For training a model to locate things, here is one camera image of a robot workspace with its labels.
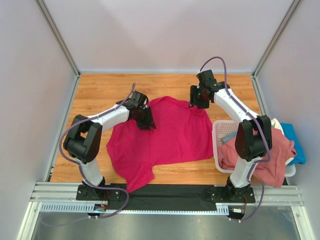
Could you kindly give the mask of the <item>magenta t shirt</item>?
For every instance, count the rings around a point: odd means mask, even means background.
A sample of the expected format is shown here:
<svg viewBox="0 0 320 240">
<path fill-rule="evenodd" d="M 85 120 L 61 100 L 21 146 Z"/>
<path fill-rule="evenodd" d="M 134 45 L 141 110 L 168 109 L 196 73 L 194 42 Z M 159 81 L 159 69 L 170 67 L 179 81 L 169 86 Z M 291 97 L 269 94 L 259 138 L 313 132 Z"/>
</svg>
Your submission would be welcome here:
<svg viewBox="0 0 320 240">
<path fill-rule="evenodd" d="M 148 103 L 156 128 L 141 130 L 134 120 L 113 128 L 106 145 L 115 172 L 130 193 L 154 179 L 153 167 L 213 156 L 212 122 L 205 109 L 163 96 Z"/>
</svg>

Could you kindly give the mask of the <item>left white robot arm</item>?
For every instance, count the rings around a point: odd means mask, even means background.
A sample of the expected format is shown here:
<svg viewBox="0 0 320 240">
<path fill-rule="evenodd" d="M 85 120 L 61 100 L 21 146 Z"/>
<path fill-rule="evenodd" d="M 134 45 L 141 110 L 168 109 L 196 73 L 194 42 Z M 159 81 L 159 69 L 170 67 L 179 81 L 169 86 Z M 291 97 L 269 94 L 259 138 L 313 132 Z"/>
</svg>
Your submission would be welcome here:
<svg viewBox="0 0 320 240">
<path fill-rule="evenodd" d="M 140 130 L 155 129 L 148 102 L 145 94 L 132 90 L 124 100 L 101 113 L 92 116 L 78 114 L 62 134 L 59 152 L 64 159 L 78 166 L 82 176 L 76 194 L 78 201 L 106 201 L 112 188 L 106 186 L 97 162 L 102 134 L 129 120 L 134 120 Z"/>
</svg>

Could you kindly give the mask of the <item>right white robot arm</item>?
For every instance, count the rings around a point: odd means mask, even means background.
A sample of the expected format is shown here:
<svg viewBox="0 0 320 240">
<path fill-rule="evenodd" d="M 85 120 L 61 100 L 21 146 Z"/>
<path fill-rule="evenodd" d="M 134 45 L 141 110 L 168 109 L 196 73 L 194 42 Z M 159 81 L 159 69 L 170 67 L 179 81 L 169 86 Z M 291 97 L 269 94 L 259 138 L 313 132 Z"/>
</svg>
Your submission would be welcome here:
<svg viewBox="0 0 320 240">
<path fill-rule="evenodd" d="M 210 103 L 221 107 L 238 125 L 235 137 L 237 162 L 225 186 L 209 188 L 211 199 L 216 203 L 241 203 L 250 200 L 253 189 L 252 174 L 259 161 L 270 154 L 272 148 L 271 120 L 260 116 L 244 103 L 230 89 L 226 81 L 217 82 L 211 70 L 196 75 L 198 85 L 190 87 L 190 107 L 207 109 Z"/>
</svg>

